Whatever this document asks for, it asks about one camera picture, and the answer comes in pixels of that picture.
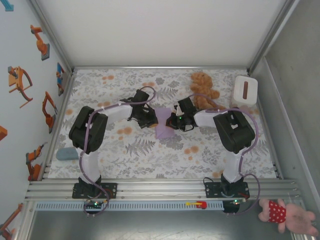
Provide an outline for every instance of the brown teddy bear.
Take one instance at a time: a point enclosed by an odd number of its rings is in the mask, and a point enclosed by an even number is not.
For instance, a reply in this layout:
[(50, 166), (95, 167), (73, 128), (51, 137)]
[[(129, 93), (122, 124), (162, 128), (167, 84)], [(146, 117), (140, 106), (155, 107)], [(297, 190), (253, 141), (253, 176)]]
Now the brown teddy bear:
[[(220, 96), (220, 92), (211, 89), (213, 86), (212, 78), (204, 72), (195, 72), (191, 75), (193, 83), (190, 85), (190, 89), (195, 94), (203, 94), (211, 99), (217, 99)], [(194, 96), (194, 105), (197, 109), (211, 109), (218, 108), (220, 110), (226, 109), (223, 106), (216, 105), (203, 96)]]

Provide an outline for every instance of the gray wall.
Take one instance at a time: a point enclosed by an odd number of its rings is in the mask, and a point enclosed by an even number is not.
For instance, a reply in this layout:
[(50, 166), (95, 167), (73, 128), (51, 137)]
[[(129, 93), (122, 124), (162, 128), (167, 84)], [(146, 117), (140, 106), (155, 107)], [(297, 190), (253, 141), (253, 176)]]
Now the gray wall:
[(319, 0), (301, 0), (266, 56), (318, 193), (320, 192), (319, 13)]

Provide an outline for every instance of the floral tablecloth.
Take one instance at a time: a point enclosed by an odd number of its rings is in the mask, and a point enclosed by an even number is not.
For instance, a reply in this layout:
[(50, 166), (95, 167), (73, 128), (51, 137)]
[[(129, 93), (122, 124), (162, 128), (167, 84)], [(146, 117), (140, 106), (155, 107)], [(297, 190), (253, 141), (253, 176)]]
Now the floral tablecloth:
[[(49, 178), (80, 176), (77, 160), (56, 159), (57, 150), (72, 147), (68, 134), (83, 106), (99, 108), (133, 97), (136, 90), (152, 86), (157, 91), (153, 108), (172, 108), (178, 100), (189, 96), (191, 74), (198, 69), (80, 69), (73, 82), (62, 128), (51, 161)], [(245, 69), (207, 69), (213, 88), (220, 91), (216, 102), (229, 106), (236, 76), (246, 76)], [(275, 178), (276, 174), (257, 108), (252, 114), (259, 126), (257, 146), (244, 158), (243, 172), (259, 178)], [(217, 129), (197, 127), (189, 132), (175, 131), (175, 136), (156, 139), (154, 128), (140, 129), (135, 121), (125, 119), (107, 126), (98, 151), (99, 170), (103, 178), (120, 179), (201, 179), (218, 178), (225, 168), (226, 149)]]

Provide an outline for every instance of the pink stuffed toy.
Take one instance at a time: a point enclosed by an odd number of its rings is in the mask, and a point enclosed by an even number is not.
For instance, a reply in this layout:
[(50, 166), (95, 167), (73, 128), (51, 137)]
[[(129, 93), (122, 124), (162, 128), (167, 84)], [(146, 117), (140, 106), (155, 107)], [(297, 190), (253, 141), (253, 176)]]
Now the pink stuffed toy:
[(282, 199), (278, 199), (278, 204), (268, 199), (261, 199), (259, 205), (262, 207), (259, 219), (263, 222), (278, 223), (280, 233), (283, 234), (287, 227), (295, 234), (318, 236), (318, 230), (311, 224), (311, 221), (316, 220), (313, 212), (305, 211), (293, 203), (285, 205)]

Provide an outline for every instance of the teddy bear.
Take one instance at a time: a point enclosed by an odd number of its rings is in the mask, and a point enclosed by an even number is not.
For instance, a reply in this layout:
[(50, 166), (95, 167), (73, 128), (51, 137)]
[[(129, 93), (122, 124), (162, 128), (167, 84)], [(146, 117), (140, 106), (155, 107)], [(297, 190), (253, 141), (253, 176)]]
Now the teddy bear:
[[(190, 89), (195, 94), (203, 94), (211, 99), (217, 99), (220, 96), (220, 92), (211, 89), (213, 86), (212, 78), (204, 72), (195, 72), (191, 75), (192, 84)], [(214, 104), (210, 100), (203, 96), (194, 96), (194, 105), (197, 109), (212, 109), (218, 108), (220, 110), (225, 109), (225, 107)]]
[(312, 226), (311, 221), (316, 220), (316, 215), (305, 211), (302, 207), (278, 199), (278, 204), (268, 199), (261, 199), (259, 205), (262, 212), (258, 217), (263, 222), (277, 223), (278, 231), (284, 233), (286, 227), (295, 234), (306, 234), (317, 237), (319, 232)]

